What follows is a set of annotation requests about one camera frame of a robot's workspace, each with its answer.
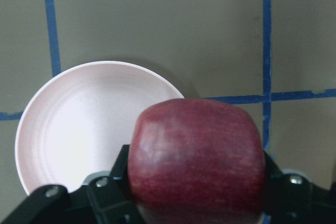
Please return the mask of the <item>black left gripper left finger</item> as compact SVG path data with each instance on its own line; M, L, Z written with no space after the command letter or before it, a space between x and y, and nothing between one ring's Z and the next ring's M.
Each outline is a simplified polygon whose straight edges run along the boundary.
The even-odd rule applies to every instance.
M93 179L87 195L97 223L139 223L128 183L129 145L123 145L108 176Z

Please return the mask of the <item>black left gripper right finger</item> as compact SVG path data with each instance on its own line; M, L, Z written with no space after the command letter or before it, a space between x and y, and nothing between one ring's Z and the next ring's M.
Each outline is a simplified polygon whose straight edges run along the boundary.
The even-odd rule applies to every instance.
M283 172L264 152L264 213L270 223L335 223L335 182L329 189L299 172Z

